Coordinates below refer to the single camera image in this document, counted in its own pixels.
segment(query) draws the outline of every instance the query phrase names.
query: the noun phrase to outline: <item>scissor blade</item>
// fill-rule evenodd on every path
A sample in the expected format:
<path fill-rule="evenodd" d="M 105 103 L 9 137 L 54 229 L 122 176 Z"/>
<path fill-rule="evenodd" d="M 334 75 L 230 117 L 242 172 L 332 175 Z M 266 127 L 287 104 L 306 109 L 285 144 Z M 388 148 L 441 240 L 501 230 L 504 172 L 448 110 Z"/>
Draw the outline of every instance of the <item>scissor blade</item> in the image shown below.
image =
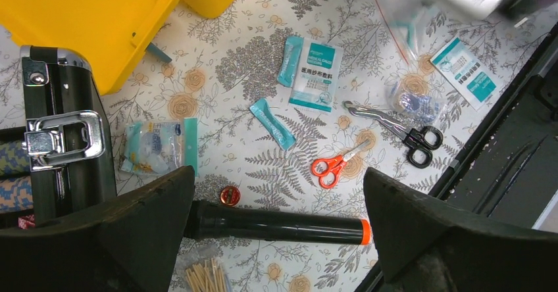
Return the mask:
<path fill-rule="evenodd" d="M 349 113 L 353 116 L 360 116 L 363 118 L 370 118 L 378 121 L 389 131 L 393 132 L 393 134 L 397 135 L 398 138 L 400 138 L 401 140 L 407 138 L 407 134 L 411 132 L 411 129 L 404 126 L 395 118 L 387 115 L 385 112 L 376 109 L 368 109 L 361 105 L 354 105 L 351 101 L 344 101 L 343 106 L 345 106 L 345 108 L 347 108 L 347 110 L 349 110 Z"/>
<path fill-rule="evenodd" d="M 349 159 L 353 158 L 356 154 L 360 153 L 366 146 L 370 144 L 370 140 L 367 139 L 366 141 L 359 144 L 359 146 L 355 147 L 352 151 L 348 152 L 343 156 L 343 161 L 348 162 Z"/>

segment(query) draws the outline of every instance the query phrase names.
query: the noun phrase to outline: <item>black cylinder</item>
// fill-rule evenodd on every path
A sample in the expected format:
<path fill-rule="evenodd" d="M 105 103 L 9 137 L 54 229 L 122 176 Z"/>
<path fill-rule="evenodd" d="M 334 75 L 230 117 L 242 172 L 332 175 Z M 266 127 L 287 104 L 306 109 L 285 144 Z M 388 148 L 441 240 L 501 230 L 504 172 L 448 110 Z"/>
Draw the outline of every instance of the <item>black cylinder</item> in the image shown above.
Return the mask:
<path fill-rule="evenodd" d="M 370 241 L 370 224 L 356 218 L 232 208 L 205 200 L 192 203 L 184 237 L 202 240 L 228 236 L 366 245 Z"/>

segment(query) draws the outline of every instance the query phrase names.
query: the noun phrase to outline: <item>metal rivet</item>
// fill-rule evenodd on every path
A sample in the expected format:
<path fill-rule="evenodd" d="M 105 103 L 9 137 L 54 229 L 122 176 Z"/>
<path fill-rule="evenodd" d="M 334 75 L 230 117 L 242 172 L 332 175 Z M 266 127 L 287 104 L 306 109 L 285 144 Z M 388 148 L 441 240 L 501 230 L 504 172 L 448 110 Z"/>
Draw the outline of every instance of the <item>metal rivet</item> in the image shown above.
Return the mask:
<path fill-rule="evenodd" d="M 42 85 L 46 82 L 45 76 L 39 72 L 31 73 L 29 79 L 33 84 Z"/>

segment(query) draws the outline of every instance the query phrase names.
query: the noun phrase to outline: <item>red scissor handle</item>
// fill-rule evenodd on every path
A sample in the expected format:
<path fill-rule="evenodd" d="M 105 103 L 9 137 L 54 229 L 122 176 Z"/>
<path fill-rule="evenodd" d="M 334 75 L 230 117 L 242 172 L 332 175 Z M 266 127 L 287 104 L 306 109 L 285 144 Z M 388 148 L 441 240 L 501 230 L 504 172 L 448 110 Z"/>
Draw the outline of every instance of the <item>red scissor handle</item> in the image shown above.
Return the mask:
<path fill-rule="evenodd" d="M 327 165 L 327 168 L 323 172 L 317 172 L 316 167 L 321 162 L 325 162 L 326 165 Z M 335 185 L 339 182 L 339 178 L 340 178 L 339 175 L 341 174 L 341 171 L 343 170 L 343 168 L 345 168 L 346 164 L 347 164 L 347 162 L 343 160 L 342 155 L 339 155 L 339 156 L 334 157 L 334 158 L 319 158 L 319 159 L 316 159 L 312 163 L 311 172 L 314 176 L 319 177 L 318 182 L 320 183 L 320 186 L 322 188 L 331 189 L 331 188 L 335 187 Z M 324 183 L 324 178 L 327 177 L 329 174 L 333 174 L 334 180 L 333 180 L 332 183 L 330 183 L 328 185 L 328 184 Z"/>

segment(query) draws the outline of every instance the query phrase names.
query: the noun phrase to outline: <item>patterned tablecloth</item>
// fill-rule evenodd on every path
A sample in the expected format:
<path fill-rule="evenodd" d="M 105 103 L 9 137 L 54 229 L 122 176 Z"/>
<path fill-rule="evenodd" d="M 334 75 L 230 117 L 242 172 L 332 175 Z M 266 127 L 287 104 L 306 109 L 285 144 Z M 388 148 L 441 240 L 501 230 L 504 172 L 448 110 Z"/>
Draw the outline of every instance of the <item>patterned tablecloth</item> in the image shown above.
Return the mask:
<path fill-rule="evenodd" d="M 396 53 L 373 0 L 237 0 L 218 19 L 199 18 L 178 5 L 154 40 L 172 57 L 172 64 L 146 55 L 124 87 L 103 98 L 114 156 L 121 162 L 127 123 L 196 116 L 197 198 L 215 201 L 224 186 L 236 185 L 243 207 L 366 217 L 365 168 L 377 168 L 426 193 L 490 108 L 480 112 L 470 108 L 429 64 L 430 55 L 458 34 L 495 76 L 510 82 L 557 19 L 555 9 L 541 11 L 514 30 L 499 21 L 463 24 L 439 13 L 425 30 L 430 35 L 424 40 L 423 56 L 409 68 Z M 330 114 L 287 105 L 290 89 L 276 82 L 285 38 L 294 34 L 344 48 L 340 86 Z M 22 126 L 18 48 L 9 32 L 0 37 L 0 68 L 0 127 Z M 445 135 L 443 148 L 434 153 L 428 169 L 413 168 L 405 162 L 407 150 L 398 138 L 371 120 L 348 115 L 340 105 L 352 100 L 388 109 L 386 88 L 399 80 L 450 105 L 439 126 Z M 297 138 L 288 152 L 266 139 L 267 131 L 248 110 L 261 97 Z M 366 139 L 373 143 L 349 161 L 339 185 L 321 189 L 309 164 Z M 119 194 L 150 181 L 122 172 L 116 175 Z M 210 242 L 222 250 L 235 291 L 352 291 L 377 260 L 374 245 L 240 238 L 183 240 L 179 254 Z M 176 273 L 170 290 L 184 290 Z"/>

